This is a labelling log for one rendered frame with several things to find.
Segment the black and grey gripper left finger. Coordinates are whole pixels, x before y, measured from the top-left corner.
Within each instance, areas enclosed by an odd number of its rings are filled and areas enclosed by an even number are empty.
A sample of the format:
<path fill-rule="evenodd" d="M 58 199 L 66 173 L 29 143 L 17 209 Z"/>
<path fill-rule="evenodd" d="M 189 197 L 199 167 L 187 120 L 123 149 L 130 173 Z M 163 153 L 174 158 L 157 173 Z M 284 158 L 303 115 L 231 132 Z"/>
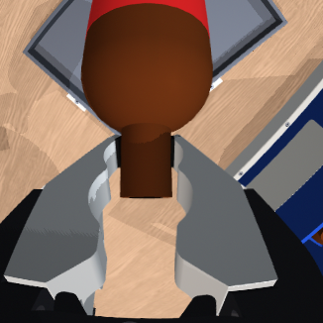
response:
<path fill-rule="evenodd" d="M 33 189 L 0 223 L 0 318 L 54 311 L 62 291 L 93 314 L 107 269 L 103 209 L 118 167 L 121 136 L 114 135 Z"/>

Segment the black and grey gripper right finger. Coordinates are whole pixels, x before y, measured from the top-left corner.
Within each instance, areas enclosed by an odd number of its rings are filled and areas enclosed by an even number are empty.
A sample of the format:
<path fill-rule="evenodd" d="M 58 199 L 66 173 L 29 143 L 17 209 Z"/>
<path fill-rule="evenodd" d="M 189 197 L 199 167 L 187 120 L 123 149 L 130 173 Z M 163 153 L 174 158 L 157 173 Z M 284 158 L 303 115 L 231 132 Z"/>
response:
<path fill-rule="evenodd" d="M 176 200 L 174 281 L 216 314 L 263 323 L 323 323 L 323 275 L 309 251 L 252 188 L 181 135 L 171 136 Z"/>

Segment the grey flat bar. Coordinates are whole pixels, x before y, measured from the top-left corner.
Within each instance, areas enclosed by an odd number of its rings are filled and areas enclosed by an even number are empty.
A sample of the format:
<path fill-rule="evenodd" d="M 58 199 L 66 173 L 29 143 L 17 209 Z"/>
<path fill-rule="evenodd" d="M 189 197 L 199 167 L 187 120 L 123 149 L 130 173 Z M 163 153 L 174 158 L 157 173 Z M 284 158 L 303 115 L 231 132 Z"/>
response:
<path fill-rule="evenodd" d="M 239 180 L 286 131 L 322 88 L 323 60 L 270 122 L 225 170 Z"/>

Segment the grey rectangular tray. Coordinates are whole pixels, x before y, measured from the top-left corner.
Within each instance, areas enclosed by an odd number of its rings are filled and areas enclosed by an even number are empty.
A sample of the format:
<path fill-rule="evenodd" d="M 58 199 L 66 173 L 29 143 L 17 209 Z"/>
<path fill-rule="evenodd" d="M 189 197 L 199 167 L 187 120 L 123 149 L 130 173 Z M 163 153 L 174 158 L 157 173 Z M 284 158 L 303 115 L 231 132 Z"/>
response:
<path fill-rule="evenodd" d="M 22 51 L 115 135 L 92 111 L 81 85 L 81 63 L 92 0 L 62 0 Z M 213 81 L 288 22 L 272 0 L 205 0 Z"/>

